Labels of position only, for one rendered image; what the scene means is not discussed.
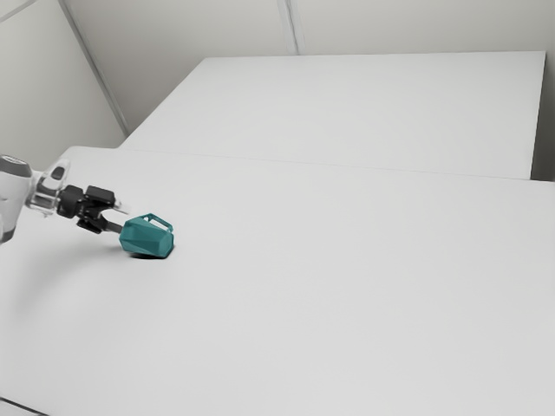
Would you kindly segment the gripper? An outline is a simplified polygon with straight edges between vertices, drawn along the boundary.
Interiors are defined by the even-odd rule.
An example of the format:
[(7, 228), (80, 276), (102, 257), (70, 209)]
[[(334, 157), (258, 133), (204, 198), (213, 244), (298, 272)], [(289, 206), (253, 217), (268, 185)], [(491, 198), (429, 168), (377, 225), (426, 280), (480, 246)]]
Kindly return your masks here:
[(130, 206), (116, 200), (112, 191), (91, 185), (84, 191), (77, 186), (68, 185), (59, 194), (56, 212), (65, 218), (78, 217), (77, 225), (95, 234), (104, 231), (121, 232), (120, 224), (103, 217), (102, 212), (108, 209), (130, 214)]

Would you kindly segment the teal faceted mug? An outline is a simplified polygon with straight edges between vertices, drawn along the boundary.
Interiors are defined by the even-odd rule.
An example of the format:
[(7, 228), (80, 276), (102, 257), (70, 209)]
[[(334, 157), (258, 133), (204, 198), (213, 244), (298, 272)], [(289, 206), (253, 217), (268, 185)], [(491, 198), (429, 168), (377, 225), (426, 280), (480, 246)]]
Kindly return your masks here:
[(173, 226), (153, 213), (144, 214), (125, 222), (119, 242), (128, 253), (167, 258), (174, 248)]

